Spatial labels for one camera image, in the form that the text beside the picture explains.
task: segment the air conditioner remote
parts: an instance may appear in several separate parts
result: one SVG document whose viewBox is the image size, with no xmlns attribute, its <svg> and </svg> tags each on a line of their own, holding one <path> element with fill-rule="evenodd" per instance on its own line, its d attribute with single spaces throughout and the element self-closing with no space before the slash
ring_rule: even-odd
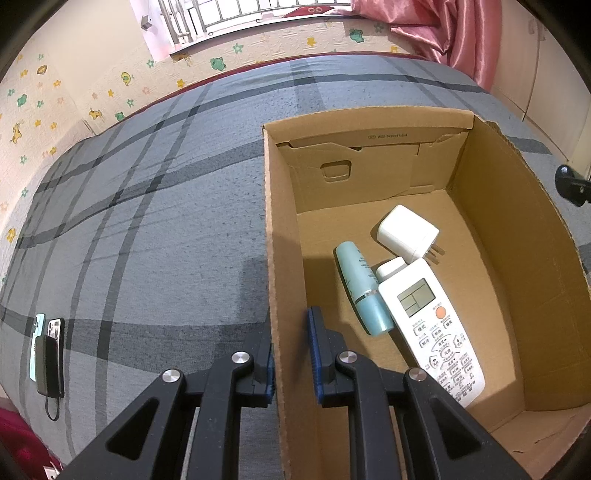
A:
<svg viewBox="0 0 591 480">
<path fill-rule="evenodd" d="M 417 365 L 460 405 L 484 390 L 482 369 L 468 335 L 435 274 L 419 258 L 379 287 Z"/>
</svg>

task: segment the cardboard box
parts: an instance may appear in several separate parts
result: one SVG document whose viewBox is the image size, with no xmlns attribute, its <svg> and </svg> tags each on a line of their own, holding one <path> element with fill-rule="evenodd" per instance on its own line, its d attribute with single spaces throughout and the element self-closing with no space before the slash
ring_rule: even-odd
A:
<svg viewBox="0 0 591 480">
<path fill-rule="evenodd" d="M 521 154 L 471 112 L 378 107 L 313 113 L 264 126 L 269 304 L 285 477 L 349 477 L 345 408 L 314 397 L 306 309 L 384 368 L 413 365 L 396 334 L 368 336 L 334 249 L 351 240 L 370 265 L 398 204 L 441 231 L 433 271 L 482 366 L 470 413 L 533 478 L 591 417 L 591 300 L 573 240 Z"/>
</svg>

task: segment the window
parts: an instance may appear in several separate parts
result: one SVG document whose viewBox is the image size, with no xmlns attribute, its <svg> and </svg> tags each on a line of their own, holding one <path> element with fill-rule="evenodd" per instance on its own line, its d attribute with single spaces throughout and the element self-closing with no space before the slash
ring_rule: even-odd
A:
<svg viewBox="0 0 591 480">
<path fill-rule="evenodd" d="M 253 25 L 320 15 L 350 0 L 157 0 L 173 47 Z"/>
</svg>

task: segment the blue phone case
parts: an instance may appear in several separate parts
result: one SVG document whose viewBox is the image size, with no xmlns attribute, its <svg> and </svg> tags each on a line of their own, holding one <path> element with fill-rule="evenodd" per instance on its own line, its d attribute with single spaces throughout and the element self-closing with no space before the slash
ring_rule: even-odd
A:
<svg viewBox="0 0 591 480">
<path fill-rule="evenodd" d="M 43 324 L 45 323 L 45 314 L 35 315 L 35 331 L 33 331 L 33 343 L 31 344 L 31 358 L 29 360 L 29 378 L 37 382 L 35 374 L 35 339 L 43 333 Z"/>
</svg>

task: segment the silver screw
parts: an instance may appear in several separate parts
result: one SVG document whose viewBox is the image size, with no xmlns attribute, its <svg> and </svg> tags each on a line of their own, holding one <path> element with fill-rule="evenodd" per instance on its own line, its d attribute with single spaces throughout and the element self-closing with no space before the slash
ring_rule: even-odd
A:
<svg viewBox="0 0 591 480">
<path fill-rule="evenodd" d="M 247 352 L 236 352 L 232 355 L 232 362 L 235 364 L 245 364 L 251 359 L 251 356 Z"/>
<path fill-rule="evenodd" d="M 174 383 L 179 378 L 181 378 L 181 372 L 175 370 L 174 368 L 166 370 L 166 372 L 162 374 L 162 380 L 164 380 L 166 383 Z"/>
<path fill-rule="evenodd" d="M 411 368 L 408 371 L 408 376 L 410 378 L 412 378 L 414 381 L 417 382 L 422 382 L 423 380 L 425 380 L 427 378 L 427 372 L 425 372 L 425 370 L 423 370 L 422 368 Z"/>
<path fill-rule="evenodd" d="M 339 354 L 339 360 L 344 364 L 352 364 L 357 361 L 357 354 L 351 350 L 345 350 Z"/>
</svg>

